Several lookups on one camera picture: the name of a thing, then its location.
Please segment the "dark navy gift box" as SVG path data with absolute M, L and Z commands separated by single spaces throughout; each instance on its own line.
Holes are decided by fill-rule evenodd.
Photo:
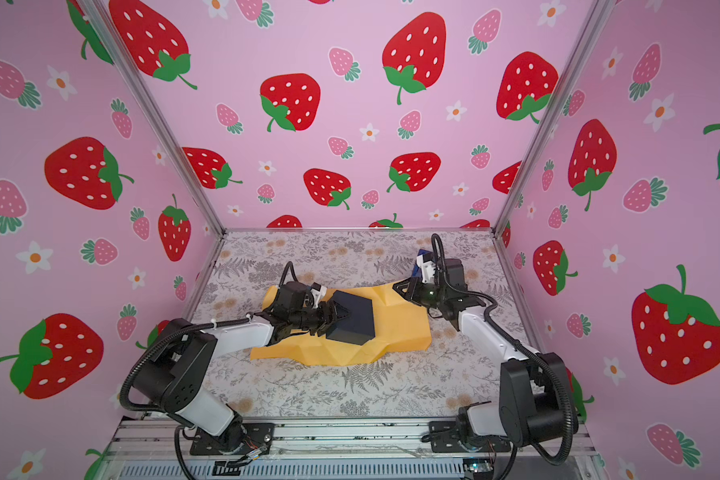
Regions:
M 328 340 L 362 346 L 376 336 L 371 299 L 336 291 L 331 299 L 350 310 L 350 317 L 328 327 Z

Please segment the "orange yellow wrapping paper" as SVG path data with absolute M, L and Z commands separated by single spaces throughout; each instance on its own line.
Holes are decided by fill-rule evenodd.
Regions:
M 347 291 L 372 302 L 375 337 L 362 345 L 298 335 L 273 346 L 254 348 L 252 360 L 290 359 L 306 366 L 345 367 L 369 364 L 387 353 L 424 351 L 431 344 L 430 324 L 423 307 L 405 301 L 391 284 Z

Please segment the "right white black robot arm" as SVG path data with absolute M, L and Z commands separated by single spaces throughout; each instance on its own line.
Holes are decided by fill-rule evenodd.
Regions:
M 395 283 L 393 290 L 455 321 L 458 331 L 500 367 L 499 400 L 459 411 L 456 431 L 465 449 L 503 440 L 517 448 L 531 446 L 553 465 L 568 458 L 578 420 L 566 367 L 558 355 L 539 353 L 498 325 L 491 317 L 498 304 L 487 294 L 459 290 L 445 281 L 425 283 L 418 277 Z

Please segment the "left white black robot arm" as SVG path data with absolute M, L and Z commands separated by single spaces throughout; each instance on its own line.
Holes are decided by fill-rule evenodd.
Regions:
M 277 289 L 274 301 L 242 319 L 205 324 L 175 319 L 147 347 L 122 383 L 119 401 L 132 412 L 165 413 L 180 427 L 194 427 L 222 452 L 245 443 L 234 409 L 203 387 L 211 361 L 251 348 L 273 346 L 292 336 L 326 336 L 353 318 L 347 296 L 291 281 Z

